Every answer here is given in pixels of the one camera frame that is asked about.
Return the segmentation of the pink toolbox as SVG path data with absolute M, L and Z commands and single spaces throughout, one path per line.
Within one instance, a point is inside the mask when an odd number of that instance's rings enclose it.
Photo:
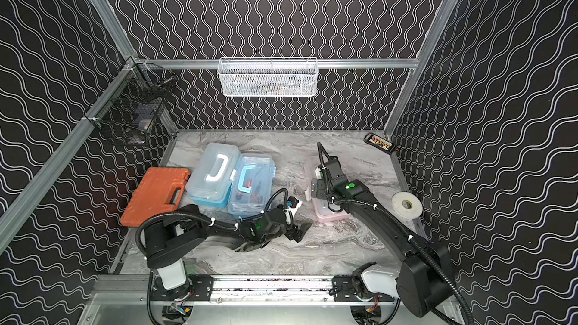
M 328 201 L 327 200 L 320 200 L 313 198 L 313 189 L 312 189 L 312 179 L 316 179 L 315 174 L 315 167 L 319 165 L 319 161 L 311 156 L 310 158 L 306 159 L 304 169 L 305 169 L 305 176 L 306 176 L 306 199 L 312 203 L 312 207 L 319 223 L 329 223 L 332 221 L 341 221 L 344 219 L 348 219 L 350 215 L 346 212 L 332 212 L 328 208 Z

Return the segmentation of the light blue front toolbox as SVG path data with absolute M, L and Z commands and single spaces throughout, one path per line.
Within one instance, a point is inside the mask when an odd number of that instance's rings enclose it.
M 275 177 L 273 158 L 264 153 L 243 153 L 235 170 L 236 177 L 227 204 L 228 212 L 235 218 L 260 214 L 272 196 Z

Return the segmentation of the turquoise back toolbox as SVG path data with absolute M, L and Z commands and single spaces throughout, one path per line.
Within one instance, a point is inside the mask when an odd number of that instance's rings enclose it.
M 235 145 L 209 143 L 186 184 L 188 198 L 199 206 L 225 208 L 240 155 Z

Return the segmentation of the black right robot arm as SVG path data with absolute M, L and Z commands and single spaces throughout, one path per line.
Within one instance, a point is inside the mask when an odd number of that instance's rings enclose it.
M 324 184 L 316 197 L 324 197 L 332 212 L 346 212 L 363 223 L 400 260 L 394 279 L 394 295 L 416 317 L 431 312 L 448 324 L 455 324 L 437 309 L 450 296 L 458 301 L 466 324 L 474 316 L 455 282 L 449 252 L 438 242 L 429 242 L 411 230 L 377 200 L 360 180 L 349 180 L 337 156 L 317 144 L 319 169 Z

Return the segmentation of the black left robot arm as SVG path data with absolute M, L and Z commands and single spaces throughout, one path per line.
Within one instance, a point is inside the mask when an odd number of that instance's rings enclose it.
M 295 220 L 302 204 L 282 188 L 269 197 L 260 213 L 233 223 L 218 221 L 189 205 L 145 220 L 135 231 L 135 244 L 146 258 L 151 280 L 159 278 L 166 291 L 180 289 L 189 282 L 183 258 L 204 242 L 242 253 L 265 248 L 280 237 L 301 242 L 312 226 Z

